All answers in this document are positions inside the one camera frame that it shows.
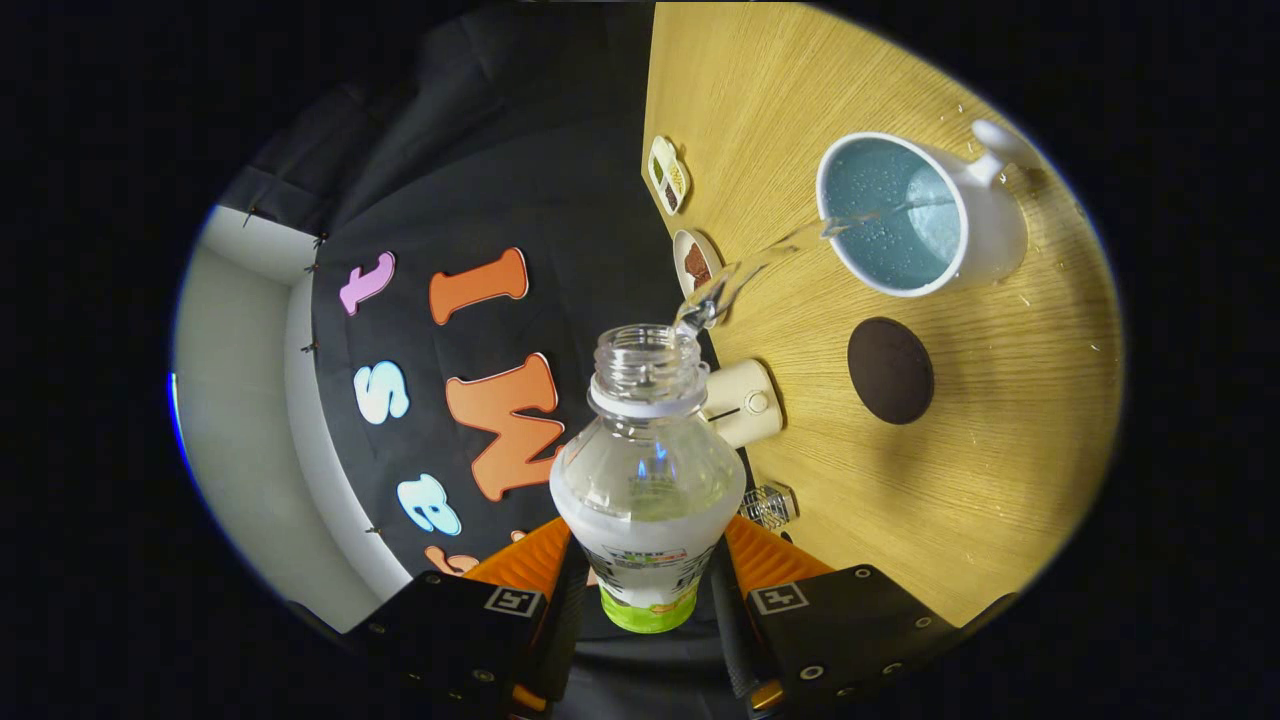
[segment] white mug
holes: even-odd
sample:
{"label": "white mug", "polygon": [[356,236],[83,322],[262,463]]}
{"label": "white mug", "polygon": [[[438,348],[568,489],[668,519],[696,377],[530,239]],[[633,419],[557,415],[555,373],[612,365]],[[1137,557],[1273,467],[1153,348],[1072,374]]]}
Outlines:
{"label": "white mug", "polygon": [[996,178],[1009,163],[1038,168],[1039,159],[988,120],[975,120],[973,133],[987,149],[973,163],[881,132],[846,135],[827,149],[818,164],[818,215],[883,214],[831,241],[859,279],[886,295],[919,297],[991,284],[1021,264],[1027,223]]}

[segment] orange gripper pad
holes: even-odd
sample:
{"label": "orange gripper pad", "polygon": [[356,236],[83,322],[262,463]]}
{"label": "orange gripper pad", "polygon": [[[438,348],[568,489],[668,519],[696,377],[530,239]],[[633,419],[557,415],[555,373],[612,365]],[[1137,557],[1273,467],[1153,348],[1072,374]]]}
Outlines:
{"label": "orange gripper pad", "polygon": [[549,602],[567,546],[568,525],[563,518],[557,518],[490,555],[462,577],[493,585],[541,591]]}
{"label": "orange gripper pad", "polygon": [[733,515],[724,529],[742,600],[756,588],[794,583],[832,573],[833,569],[760,525]]}

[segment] small dish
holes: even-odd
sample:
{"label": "small dish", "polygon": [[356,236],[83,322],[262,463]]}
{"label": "small dish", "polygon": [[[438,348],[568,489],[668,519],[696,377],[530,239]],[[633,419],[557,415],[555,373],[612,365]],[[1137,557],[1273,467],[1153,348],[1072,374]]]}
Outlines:
{"label": "small dish", "polygon": [[653,138],[649,147],[649,159],[645,163],[649,182],[653,183],[654,192],[658,193],[658,204],[668,215],[680,211],[680,206],[689,195],[690,178],[684,163],[676,159],[676,146],[666,137]]}
{"label": "small dish", "polygon": [[[708,275],[714,275],[723,268],[721,263],[719,254],[716,252],[716,247],[707,240],[703,233],[698,231],[676,231],[676,234],[671,238],[671,259],[676,265],[676,279],[680,281],[680,291],[685,293],[685,299],[694,292],[695,278],[685,269],[685,259],[692,249],[696,247],[703,256],[703,261],[707,264]],[[708,328],[716,327],[716,320],[707,324]]]}

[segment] bottle label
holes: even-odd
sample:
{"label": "bottle label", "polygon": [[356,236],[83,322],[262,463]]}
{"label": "bottle label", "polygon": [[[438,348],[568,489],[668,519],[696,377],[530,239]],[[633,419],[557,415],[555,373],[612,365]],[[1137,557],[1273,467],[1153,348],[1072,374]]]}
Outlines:
{"label": "bottle label", "polygon": [[698,580],[716,546],[692,556],[684,547],[643,551],[600,544],[591,550],[584,544],[582,550],[609,620],[632,633],[663,633],[692,614]]}

